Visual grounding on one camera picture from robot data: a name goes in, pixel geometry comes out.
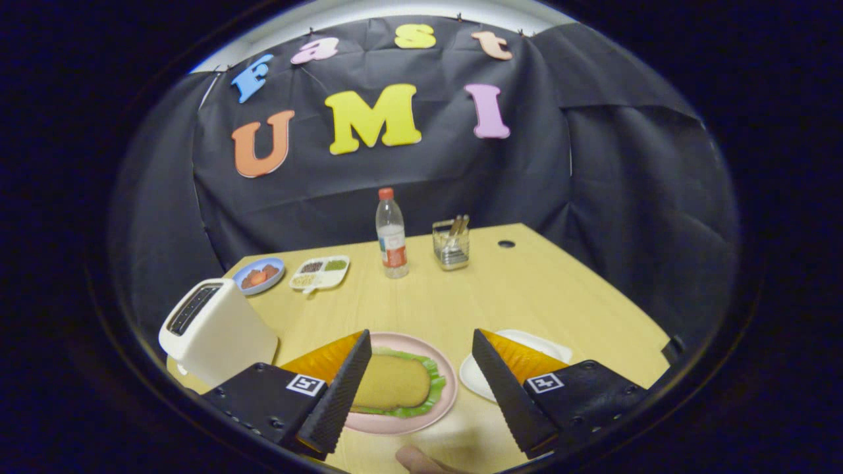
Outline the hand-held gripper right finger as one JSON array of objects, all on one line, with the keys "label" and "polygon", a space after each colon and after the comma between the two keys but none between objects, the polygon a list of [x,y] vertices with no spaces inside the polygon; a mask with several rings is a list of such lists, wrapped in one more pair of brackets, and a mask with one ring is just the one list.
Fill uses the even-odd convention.
[{"label": "hand-held gripper right finger", "polygon": [[472,355],[529,459],[584,449],[649,394],[595,360],[567,364],[481,328],[474,330]]}]

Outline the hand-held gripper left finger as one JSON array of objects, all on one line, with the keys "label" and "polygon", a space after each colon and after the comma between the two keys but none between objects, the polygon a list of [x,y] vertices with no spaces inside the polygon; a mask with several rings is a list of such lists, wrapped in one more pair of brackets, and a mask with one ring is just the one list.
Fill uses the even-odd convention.
[{"label": "hand-held gripper left finger", "polygon": [[232,422],[298,455],[337,447],[371,358],[369,330],[283,366],[254,363],[202,395]]}]

